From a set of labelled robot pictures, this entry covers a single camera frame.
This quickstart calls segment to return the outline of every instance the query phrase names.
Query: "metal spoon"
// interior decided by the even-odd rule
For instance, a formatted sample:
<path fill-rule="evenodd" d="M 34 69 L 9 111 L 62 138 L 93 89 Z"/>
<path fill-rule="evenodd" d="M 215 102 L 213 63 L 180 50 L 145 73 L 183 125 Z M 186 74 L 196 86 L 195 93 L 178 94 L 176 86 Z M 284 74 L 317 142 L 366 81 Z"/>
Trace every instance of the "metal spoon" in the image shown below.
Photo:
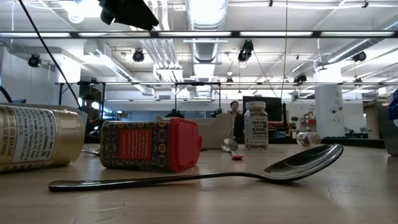
<path fill-rule="evenodd" d="M 264 182 L 283 184 L 308 177 L 334 163 L 343 153 L 339 144 L 323 145 L 290 156 L 277 162 L 260 174 L 248 172 L 218 172 L 212 174 L 193 174 L 169 177 L 151 177 L 124 180 L 57 180 L 49 183 L 52 192 L 73 192 L 84 190 L 126 189 L 133 187 L 148 187 L 154 184 L 164 184 L 184 180 L 197 180 L 215 177 L 251 177 Z"/>
<path fill-rule="evenodd" d="M 238 154 L 239 145 L 234 139 L 224 139 L 221 143 L 221 149 L 231 153 L 232 160 L 242 160 L 244 157 Z"/>
<path fill-rule="evenodd" d="M 94 150 L 94 151 L 82 150 L 81 152 L 84 152 L 84 153 L 87 153 L 87 154 L 91 154 L 91 155 L 94 155 L 94 156 L 100 156 L 101 155 L 99 150 Z"/>

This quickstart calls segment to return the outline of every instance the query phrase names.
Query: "supplement bottle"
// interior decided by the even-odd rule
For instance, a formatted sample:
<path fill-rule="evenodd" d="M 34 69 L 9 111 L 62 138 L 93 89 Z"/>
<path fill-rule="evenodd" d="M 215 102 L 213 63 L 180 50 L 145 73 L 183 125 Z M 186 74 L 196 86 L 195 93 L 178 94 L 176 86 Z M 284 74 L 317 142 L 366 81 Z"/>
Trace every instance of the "supplement bottle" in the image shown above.
<path fill-rule="evenodd" d="M 297 144 L 300 146 L 316 146 L 321 144 L 322 138 L 316 132 L 306 131 L 297 135 Z"/>
<path fill-rule="evenodd" d="M 245 150 L 268 149 L 268 114 L 266 103 L 261 101 L 247 102 L 244 114 Z"/>
<path fill-rule="evenodd" d="M 77 113 L 0 105 L 0 172 L 67 165 L 84 137 Z"/>

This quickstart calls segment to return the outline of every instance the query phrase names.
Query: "person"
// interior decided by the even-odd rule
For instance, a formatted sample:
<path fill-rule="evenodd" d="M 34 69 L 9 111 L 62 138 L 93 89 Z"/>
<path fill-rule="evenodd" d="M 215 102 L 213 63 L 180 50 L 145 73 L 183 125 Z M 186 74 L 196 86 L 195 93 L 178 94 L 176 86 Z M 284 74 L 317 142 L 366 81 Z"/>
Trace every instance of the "person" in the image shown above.
<path fill-rule="evenodd" d="M 231 114 L 235 117 L 234 137 L 236 139 L 242 139 L 244 138 L 244 116 L 238 112 L 239 103 L 237 101 L 232 101 L 229 106 L 231 107 Z"/>
<path fill-rule="evenodd" d="M 84 97 L 84 100 L 86 101 L 86 105 L 83 106 L 82 110 L 88 115 L 90 124 L 97 122 L 97 120 L 100 118 L 100 111 L 93 108 L 95 96 L 93 94 L 87 94 Z"/>

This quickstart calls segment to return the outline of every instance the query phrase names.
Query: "table surface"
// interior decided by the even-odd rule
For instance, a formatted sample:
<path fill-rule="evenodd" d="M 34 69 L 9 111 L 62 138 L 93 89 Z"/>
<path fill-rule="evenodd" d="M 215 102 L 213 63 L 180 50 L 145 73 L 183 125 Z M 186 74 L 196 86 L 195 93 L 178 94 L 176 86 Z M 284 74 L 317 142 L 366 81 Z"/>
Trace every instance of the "table surface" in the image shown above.
<path fill-rule="evenodd" d="M 96 149 L 85 145 L 85 149 Z M 201 152 L 196 167 L 179 174 L 259 173 L 300 152 L 271 145 L 232 161 L 221 150 Z M 127 179 L 170 175 L 107 170 L 82 154 L 67 167 L 0 174 L 0 223 L 398 223 L 398 158 L 383 149 L 345 147 L 330 167 L 290 185 L 225 177 L 155 187 L 51 193 L 53 180 Z"/>

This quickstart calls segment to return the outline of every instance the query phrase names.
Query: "red label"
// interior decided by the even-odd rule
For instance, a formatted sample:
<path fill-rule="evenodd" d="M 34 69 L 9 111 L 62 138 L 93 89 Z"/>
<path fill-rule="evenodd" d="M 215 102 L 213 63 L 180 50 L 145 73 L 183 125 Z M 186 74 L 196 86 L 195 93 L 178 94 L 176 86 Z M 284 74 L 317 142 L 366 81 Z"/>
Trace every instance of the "red label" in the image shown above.
<path fill-rule="evenodd" d="M 119 158 L 152 160 L 151 129 L 120 129 Z"/>

